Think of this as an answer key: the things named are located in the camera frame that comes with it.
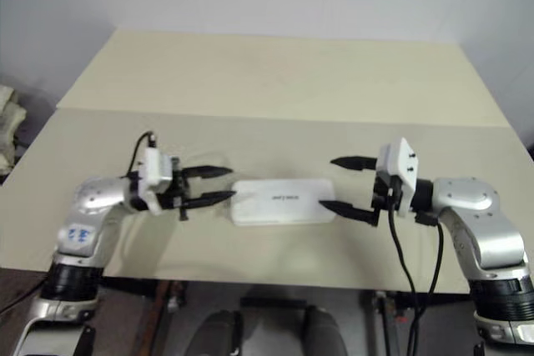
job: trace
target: white cloth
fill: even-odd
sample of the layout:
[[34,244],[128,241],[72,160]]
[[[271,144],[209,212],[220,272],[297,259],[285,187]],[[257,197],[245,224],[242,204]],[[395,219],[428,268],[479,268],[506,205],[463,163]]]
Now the white cloth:
[[26,118],[26,110],[17,104],[15,91],[0,86],[0,175],[7,175],[15,164],[13,136]]

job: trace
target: white box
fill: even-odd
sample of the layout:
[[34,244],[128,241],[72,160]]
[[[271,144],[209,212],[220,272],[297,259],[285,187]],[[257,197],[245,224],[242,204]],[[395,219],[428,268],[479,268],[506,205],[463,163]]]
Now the white box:
[[329,179],[260,179],[236,182],[232,221],[239,226],[328,223],[335,214],[319,204],[335,200]]

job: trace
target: table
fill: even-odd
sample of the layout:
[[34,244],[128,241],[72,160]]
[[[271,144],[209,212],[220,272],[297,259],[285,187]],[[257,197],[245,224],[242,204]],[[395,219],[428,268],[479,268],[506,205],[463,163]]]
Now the table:
[[[185,53],[191,48],[204,57],[189,60]],[[214,48],[219,52],[208,51]],[[355,68],[357,73],[349,63],[337,64],[364,53],[365,68]],[[284,56],[281,64],[292,66],[300,63],[298,55],[308,60],[306,68],[299,73],[288,68],[292,73],[285,78],[276,74],[275,59]],[[216,58],[223,67],[206,76],[202,60],[213,67]],[[320,65],[332,68],[318,73]],[[195,66],[196,74],[188,75]],[[257,68],[244,77],[251,66]],[[340,85],[321,93],[329,76]],[[320,83],[306,96],[303,83],[313,87],[314,77]],[[195,79],[199,92],[192,90]],[[216,96],[200,102],[216,83]],[[419,154],[421,177],[477,176],[492,183],[527,253],[534,254],[531,159],[457,47],[118,31],[3,187],[2,266],[48,268],[75,187],[91,176],[122,174],[135,139],[148,128],[186,166],[213,163],[235,171],[193,182],[196,193],[229,188],[244,178],[330,178],[339,200],[362,208],[370,205],[374,174],[349,172],[329,161],[375,156],[381,144],[405,136]],[[191,211],[188,222],[177,216],[127,218],[106,274],[408,290],[384,218],[378,228],[343,218],[238,228],[228,219],[228,204]],[[436,231],[413,218],[399,218],[397,230],[416,287],[424,291],[435,262]],[[468,291],[448,234],[437,291]]]

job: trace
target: white wall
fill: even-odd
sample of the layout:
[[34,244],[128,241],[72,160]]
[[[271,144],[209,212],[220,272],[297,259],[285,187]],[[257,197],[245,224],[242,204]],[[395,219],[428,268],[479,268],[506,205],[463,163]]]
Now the white wall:
[[534,0],[0,0],[1,72],[32,95],[35,123],[114,27],[458,42],[534,142]]

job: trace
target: wire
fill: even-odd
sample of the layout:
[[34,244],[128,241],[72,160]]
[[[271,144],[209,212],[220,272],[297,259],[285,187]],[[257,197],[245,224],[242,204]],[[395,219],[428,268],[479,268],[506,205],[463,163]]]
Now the wire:
[[443,259],[443,227],[438,223],[436,225],[437,233],[438,233],[438,249],[437,249],[437,258],[436,258],[436,266],[434,267],[434,276],[432,277],[431,281],[431,287],[428,290],[428,294],[426,295],[426,301],[421,306],[419,313],[414,317],[414,320],[411,322],[410,326],[410,337],[408,338],[408,343],[413,341],[413,352],[412,356],[415,356],[417,354],[417,344],[419,342],[419,320],[421,320],[422,315],[425,313],[426,308],[428,307],[428,303],[430,302],[430,298],[434,291],[436,290],[437,280],[440,275],[440,269],[441,269],[441,260]]
[[130,160],[130,164],[128,166],[128,171],[126,172],[126,176],[132,172],[132,169],[134,168],[135,159],[137,158],[137,151],[139,150],[139,146],[141,145],[141,142],[143,139],[147,138],[147,140],[150,139],[150,137],[154,135],[152,131],[147,131],[146,133],[143,133],[135,143],[135,148],[133,148],[133,154],[132,159]]
[[41,286],[44,284],[44,281],[46,280],[46,277],[41,279],[38,283],[36,283],[33,287],[31,287],[26,293],[23,293],[18,298],[14,299],[11,303],[8,303],[8,305],[4,306],[3,308],[0,308],[0,317],[4,315],[8,310],[11,310],[18,304],[20,304],[23,300],[26,300],[30,296],[32,296],[33,293],[35,293]]
[[[395,202],[393,201],[392,198],[389,198],[389,201],[388,201],[387,217],[388,217],[388,222],[390,224],[391,237],[393,238],[393,242],[395,243],[395,248],[397,249],[397,254],[399,256],[400,265],[402,267],[402,270],[404,271],[406,278],[408,278],[408,283],[410,284],[410,292],[411,292],[412,302],[414,304],[414,312],[416,314],[414,317],[414,321],[416,321],[416,319],[418,320],[418,316],[419,316],[419,301],[417,299],[416,286],[414,285],[413,279],[411,279],[410,271],[406,267],[406,262],[404,260],[404,253],[402,252],[401,241],[399,241],[399,237],[397,236],[397,232],[395,229]],[[412,342],[413,342],[413,339],[410,338],[408,340],[408,349],[406,350],[406,356],[411,356],[412,354]]]

